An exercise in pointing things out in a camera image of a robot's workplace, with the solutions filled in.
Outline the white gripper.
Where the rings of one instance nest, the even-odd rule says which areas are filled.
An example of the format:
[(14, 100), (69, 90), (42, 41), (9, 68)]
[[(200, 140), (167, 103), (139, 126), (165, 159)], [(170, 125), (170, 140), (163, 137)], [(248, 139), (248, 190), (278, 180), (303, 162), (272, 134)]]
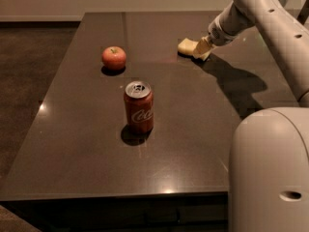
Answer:
[(219, 16), (209, 25), (208, 32), (209, 36), (203, 37), (193, 49), (194, 58), (208, 58), (213, 50), (213, 45), (226, 45), (236, 38), (223, 30), (220, 25)]

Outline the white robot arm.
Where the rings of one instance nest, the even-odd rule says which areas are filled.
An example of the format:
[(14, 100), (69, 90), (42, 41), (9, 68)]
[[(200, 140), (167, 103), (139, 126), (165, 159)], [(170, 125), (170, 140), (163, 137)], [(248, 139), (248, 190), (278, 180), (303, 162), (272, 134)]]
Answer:
[(284, 0), (233, 0), (193, 51), (205, 57), (255, 26), (268, 53), (243, 56), (269, 86), (238, 126), (229, 162), (229, 232), (309, 232), (308, 30)]

